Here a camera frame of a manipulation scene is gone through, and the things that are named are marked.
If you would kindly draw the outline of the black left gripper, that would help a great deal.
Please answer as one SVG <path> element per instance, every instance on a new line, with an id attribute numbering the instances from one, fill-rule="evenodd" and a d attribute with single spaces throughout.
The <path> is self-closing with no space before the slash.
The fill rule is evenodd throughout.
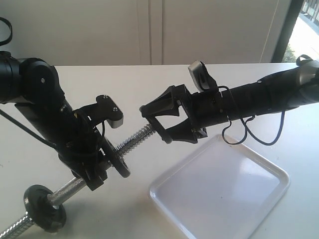
<path id="1" fill-rule="evenodd" d="M 91 191 L 102 186 L 107 179 L 106 171 L 99 169 L 106 127 L 104 121 L 98 124 L 102 125 L 102 131 L 88 117 L 80 118 L 71 137 L 57 145 L 60 160 L 73 174 L 85 174 L 86 185 Z"/>

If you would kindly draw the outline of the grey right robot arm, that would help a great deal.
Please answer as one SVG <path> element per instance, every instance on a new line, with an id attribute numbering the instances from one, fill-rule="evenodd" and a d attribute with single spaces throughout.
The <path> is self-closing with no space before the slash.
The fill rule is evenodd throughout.
<path id="1" fill-rule="evenodd" d="M 220 86 L 205 64 L 188 68 L 198 91 L 185 85 L 170 86 L 159 97 L 141 106 L 140 112 L 166 143 L 197 143 L 207 137 L 207 127 L 255 116 L 280 113 L 319 101 L 319 63 L 301 56 L 296 67 L 276 72 L 255 83 L 235 88 Z"/>

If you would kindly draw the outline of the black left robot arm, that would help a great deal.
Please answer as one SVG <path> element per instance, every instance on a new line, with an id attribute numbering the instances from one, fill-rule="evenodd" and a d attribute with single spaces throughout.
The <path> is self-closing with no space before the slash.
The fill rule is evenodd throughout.
<path id="1" fill-rule="evenodd" d="M 0 102 L 13 103 L 37 130 L 16 125 L 58 152 L 59 159 L 90 190 L 102 186 L 107 173 L 102 165 L 104 118 L 91 113 L 97 104 L 72 109 L 65 98 L 57 70 L 39 58 L 15 59 L 0 53 Z"/>

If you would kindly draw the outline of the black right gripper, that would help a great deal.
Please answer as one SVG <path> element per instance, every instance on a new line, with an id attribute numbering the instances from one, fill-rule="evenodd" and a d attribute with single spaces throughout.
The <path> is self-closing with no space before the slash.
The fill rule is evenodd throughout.
<path id="1" fill-rule="evenodd" d="M 141 106 L 140 112 L 142 117 L 179 116 L 179 106 L 184 109 L 186 120 L 167 129 L 156 126 L 156 132 L 166 144 L 173 141 L 196 144 L 198 138 L 207 137 L 207 127 L 228 121 L 220 92 L 191 94 L 185 85 L 168 87 L 155 100 Z"/>

